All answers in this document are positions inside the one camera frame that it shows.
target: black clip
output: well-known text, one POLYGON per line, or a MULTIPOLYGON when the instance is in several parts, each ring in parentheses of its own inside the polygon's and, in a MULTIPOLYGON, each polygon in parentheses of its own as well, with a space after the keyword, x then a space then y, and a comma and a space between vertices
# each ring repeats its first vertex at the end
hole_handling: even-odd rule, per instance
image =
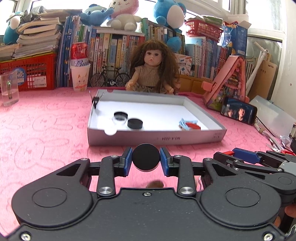
POLYGON ((96 109, 96 106, 99 102, 99 100, 102 98, 102 96, 104 95, 104 92, 101 94, 101 96, 97 97, 97 96, 92 96, 91 91, 89 91, 89 94, 91 96, 91 102, 94 105, 94 109, 96 109))

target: blue plush toy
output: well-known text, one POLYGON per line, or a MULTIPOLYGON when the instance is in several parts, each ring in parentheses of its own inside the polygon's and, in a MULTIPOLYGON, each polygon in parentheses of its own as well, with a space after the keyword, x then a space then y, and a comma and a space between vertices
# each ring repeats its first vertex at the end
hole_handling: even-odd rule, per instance
POLYGON ((20 24, 20 17, 23 15, 22 12, 12 13, 9 18, 8 27, 5 30, 3 42, 6 45, 15 44, 19 37, 16 32, 17 27, 20 24))
MULTIPOLYGON (((186 7, 182 3, 173 0, 158 0, 154 6, 154 17, 160 25, 171 28, 177 33, 182 33, 179 29, 184 24, 186 7)), ((179 37, 169 38, 167 46, 174 52, 179 51, 182 42, 179 37)))
POLYGON ((113 8, 105 9, 99 5, 92 4, 85 12, 80 13, 79 16, 81 22, 85 25, 101 26, 113 13, 113 8))

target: pink plush toy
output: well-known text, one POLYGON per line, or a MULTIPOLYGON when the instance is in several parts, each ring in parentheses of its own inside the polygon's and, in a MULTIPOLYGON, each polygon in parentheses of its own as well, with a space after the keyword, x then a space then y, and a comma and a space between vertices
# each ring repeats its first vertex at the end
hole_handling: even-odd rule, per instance
POLYGON ((139 10, 139 0, 115 0, 110 3, 109 7, 114 8, 111 18, 124 13, 134 15, 139 10))
POLYGON ((107 23, 114 29, 136 31, 137 23, 142 19, 134 14, 139 9, 139 0, 113 0, 110 7, 114 9, 111 20, 107 23))

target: table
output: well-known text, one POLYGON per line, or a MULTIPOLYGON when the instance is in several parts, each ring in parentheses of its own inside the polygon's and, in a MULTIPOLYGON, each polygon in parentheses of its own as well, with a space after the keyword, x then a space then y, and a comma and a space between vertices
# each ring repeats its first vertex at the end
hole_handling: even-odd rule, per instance
MULTIPOLYGON (((201 98, 191 98, 205 107, 201 98)), ((91 162, 109 155, 121 155, 125 147, 89 147, 87 123, 91 109, 88 91, 71 88, 53 91, 20 92, 18 103, 0 106, 0 233, 6 235, 18 226, 10 203, 20 187, 51 173, 79 158, 91 162)), ((201 162, 235 147, 266 151, 268 140, 247 124, 208 110, 228 130, 222 142, 186 146, 168 146, 171 155, 185 155, 201 162)), ((96 190, 93 177, 90 190, 96 190)), ((164 177, 161 166, 152 172, 140 172, 133 164, 128 177, 115 178, 120 187, 144 188, 152 180, 162 180, 165 187, 177 187, 176 177, 164 177)))

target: black lid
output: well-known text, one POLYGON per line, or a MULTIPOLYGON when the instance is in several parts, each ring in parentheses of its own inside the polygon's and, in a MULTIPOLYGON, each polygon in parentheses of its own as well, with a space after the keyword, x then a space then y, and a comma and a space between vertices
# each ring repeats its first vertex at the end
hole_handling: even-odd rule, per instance
POLYGON ((131 129, 142 129, 143 121, 137 118, 131 118, 128 120, 128 127, 131 129))
POLYGON ((123 112, 123 111, 117 111, 117 112, 114 112, 114 116, 123 116, 125 118, 128 118, 128 115, 127 113, 123 112))
POLYGON ((160 154, 155 146, 141 144, 133 150, 131 159, 138 170, 150 172, 157 168, 160 161, 160 154))

